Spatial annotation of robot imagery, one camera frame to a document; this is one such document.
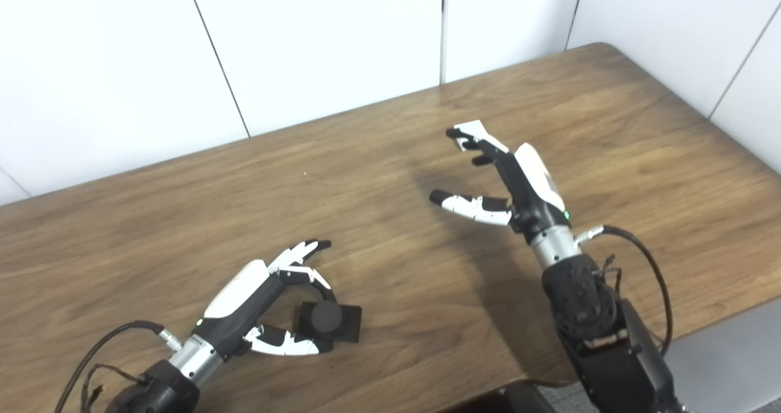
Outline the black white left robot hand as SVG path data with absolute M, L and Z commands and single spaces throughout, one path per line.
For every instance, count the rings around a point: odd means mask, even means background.
M 270 265 L 252 260 L 207 305 L 193 335 L 206 341 L 224 361 L 254 351 L 274 356 L 326 354 L 331 340 L 318 340 L 257 321 L 287 286 L 311 285 L 324 301 L 335 302 L 329 283 L 305 261 L 331 246 L 329 240 L 305 240 L 285 249 Z

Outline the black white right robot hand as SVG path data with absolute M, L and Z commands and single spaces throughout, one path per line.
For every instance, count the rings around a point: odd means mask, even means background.
M 472 165 L 492 165 L 497 169 L 509 197 L 457 195 L 433 190 L 433 204 L 469 220 L 510 226 L 522 234 L 527 243 L 557 226 L 571 228 L 563 197 L 550 176 L 549 169 L 529 143 L 512 151 L 486 131 L 479 120 L 457 124 L 445 132 L 461 151 L 480 151 Z

